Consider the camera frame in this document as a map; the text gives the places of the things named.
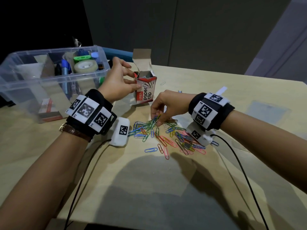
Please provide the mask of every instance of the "black wristband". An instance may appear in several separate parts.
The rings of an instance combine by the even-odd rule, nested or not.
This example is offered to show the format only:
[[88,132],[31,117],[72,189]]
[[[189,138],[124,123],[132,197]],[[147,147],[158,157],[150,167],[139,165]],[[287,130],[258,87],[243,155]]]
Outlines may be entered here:
[[[86,97],[89,97],[90,99],[92,99],[93,101],[99,103],[99,105],[103,106],[104,108],[106,108],[109,112],[111,112],[113,105],[106,100],[103,95],[101,94],[101,92],[99,92],[96,89],[91,89],[90,91],[88,91],[85,95]],[[78,120],[74,119],[73,117],[69,116],[67,118],[67,124],[69,124],[70,126],[72,126],[73,128],[75,128],[77,131],[80,131],[81,133],[93,138],[94,135],[96,134],[96,131],[89,127],[88,125],[79,122]]]
[[[205,99],[206,93],[200,93],[196,95],[192,101],[189,104],[189,114],[191,115],[193,113],[194,108],[198,104],[199,101],[203,101],[205,104],[211,103],[209,106],[212,107],[213,109],[216,109],[215,106],[217,105],[216,103],[212,102],[211,100]],[[218,112],[217,115],[214,117],[214,119],[211,121],[209,127],[206,130],[211,130],[211,129],[220,129],[221,124],[224,122],[224,120],[227,118],[230,112],[234,110],[234,107],[230,105],[229,103],[225,104],[225,106],[219,108],[216,111]]]

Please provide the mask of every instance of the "open cardboard box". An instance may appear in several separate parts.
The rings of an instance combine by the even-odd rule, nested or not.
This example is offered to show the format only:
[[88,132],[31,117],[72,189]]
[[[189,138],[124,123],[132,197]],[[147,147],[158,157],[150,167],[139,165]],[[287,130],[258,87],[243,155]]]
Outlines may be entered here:
[[134,74],[137,84],[142,87],[134,92],[136,103],[151,102],[153,100],[154,89],[157,77],[151,66],[151,49],[134,49],[133,62],[138,68],[138,74]]

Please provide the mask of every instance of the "red logo label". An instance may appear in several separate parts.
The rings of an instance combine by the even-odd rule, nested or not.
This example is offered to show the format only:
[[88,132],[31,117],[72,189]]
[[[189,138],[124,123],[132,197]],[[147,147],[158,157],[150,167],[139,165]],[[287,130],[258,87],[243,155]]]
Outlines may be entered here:
[[142,101],[143,100],[143,91],[136,92],[136,101]]

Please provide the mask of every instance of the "hand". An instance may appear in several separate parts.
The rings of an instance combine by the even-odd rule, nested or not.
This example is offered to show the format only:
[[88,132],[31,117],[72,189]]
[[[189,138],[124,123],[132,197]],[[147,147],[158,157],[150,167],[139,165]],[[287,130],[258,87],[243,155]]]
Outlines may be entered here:
[[124,79],[126,75],[134,78],[134,73],[129,68],[131,68],[131,65],[126,61],[118,57],[113,58],[113,66],[102,85],[98,88],[98,91],[110,103],[120,100],[129,93],[141,88],[141,85],[135,84],[135,81]]
[[[151,119],[155,115],[161,115],[157,122],[157,126],[159,127],[171,117],[185,114],[188,112],[189,104],[195,96],[196,94],[179,93],[170,90],[159,93],[151,105]],[[163,113],[164,106],[167,106],[165,113]]]

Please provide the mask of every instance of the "forearm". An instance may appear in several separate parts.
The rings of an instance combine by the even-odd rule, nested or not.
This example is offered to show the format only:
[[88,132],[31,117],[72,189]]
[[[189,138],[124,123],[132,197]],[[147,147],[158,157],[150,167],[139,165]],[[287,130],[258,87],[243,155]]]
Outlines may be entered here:
[[238,111],[228,115],[221,129],[307,193],[306,140]]
[[0,229],[44,229],[58,208],[88,142],[63,132],[27,170],[0,209]]

